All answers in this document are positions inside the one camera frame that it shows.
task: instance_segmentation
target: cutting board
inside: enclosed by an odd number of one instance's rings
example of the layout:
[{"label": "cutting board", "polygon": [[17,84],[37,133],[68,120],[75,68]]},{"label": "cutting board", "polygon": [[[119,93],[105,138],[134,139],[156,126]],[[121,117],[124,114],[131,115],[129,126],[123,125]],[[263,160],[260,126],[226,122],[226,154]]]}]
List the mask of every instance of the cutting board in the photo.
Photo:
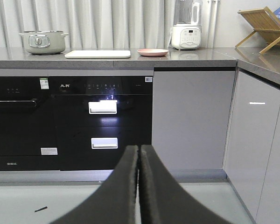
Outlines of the cutting board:
[{"label": "cutting board", "polygon": [[66,58],[129,58],[129,50],[73,50]]}]

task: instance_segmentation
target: pink plate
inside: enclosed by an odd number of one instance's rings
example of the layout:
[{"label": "pink plate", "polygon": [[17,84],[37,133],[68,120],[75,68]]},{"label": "pink plate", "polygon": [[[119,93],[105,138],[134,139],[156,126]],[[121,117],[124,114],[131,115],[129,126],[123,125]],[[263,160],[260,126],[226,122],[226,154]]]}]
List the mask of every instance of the pink plate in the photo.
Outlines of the pink plate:
[{"label": "pink plate", "polygon": [[137,52],[139,54],[141,54],[142,56],[160,57],[160,56],[166,55],[168,53],[168,50],[150,48],[150,49],[140,49],[140,50],[137,50]]}]

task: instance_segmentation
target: brand logo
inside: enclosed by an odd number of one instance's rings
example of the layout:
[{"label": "brand logo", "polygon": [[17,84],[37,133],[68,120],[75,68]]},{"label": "brand logo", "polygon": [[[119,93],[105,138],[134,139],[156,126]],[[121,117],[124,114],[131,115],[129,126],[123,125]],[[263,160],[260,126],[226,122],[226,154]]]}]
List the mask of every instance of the brand logo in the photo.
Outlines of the brand logo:
[{"label": "brand logo", "polygon": [[60,88],[69,88],[70,87],[70,84],[61,84],[60,85]]},{"label": "brand logo", "polygon": [[18,164],[17,164],[16,162],[8,162],[7,165],[8,165],[8,166],[16,166],[16,165],[18,165]]}]

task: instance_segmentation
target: kitchen cabinet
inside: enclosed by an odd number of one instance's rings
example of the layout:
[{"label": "kitchen cabinet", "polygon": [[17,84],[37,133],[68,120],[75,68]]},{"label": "kitchen cabinet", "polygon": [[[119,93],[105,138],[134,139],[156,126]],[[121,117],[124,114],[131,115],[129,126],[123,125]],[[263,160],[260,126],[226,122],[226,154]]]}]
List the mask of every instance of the kitchen cabinet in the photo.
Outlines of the kitchen cabinet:
[{"label": "kitchen cabinet", "polygon": [[239,72],[224,169],[254,219],[279,108],[280,90]]},{"label": "kitchen cabinet", "polygon": [[172,172],[222,169],[235,71],[156,71],[152,145]]},{"label": "kitchen cabinet", "polygon": [[280,112],[256,221],[258,224],[280,223]]}]

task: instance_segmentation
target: built-in oven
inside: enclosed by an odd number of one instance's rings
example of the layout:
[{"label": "built-in oven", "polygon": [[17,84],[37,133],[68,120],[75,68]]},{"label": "built-in oven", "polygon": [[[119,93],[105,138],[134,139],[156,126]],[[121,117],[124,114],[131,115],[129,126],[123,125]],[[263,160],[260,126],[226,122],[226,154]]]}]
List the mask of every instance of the built-in oven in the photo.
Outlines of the built-in oven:
[{"label": "built-in oven", "polygon": [[151,144],[152,77],[49,77],[61,170],[114,169]]},{"label": "built-in oven", "polygon": [[0,170],[59,170],[47,77],[0,77]]}]

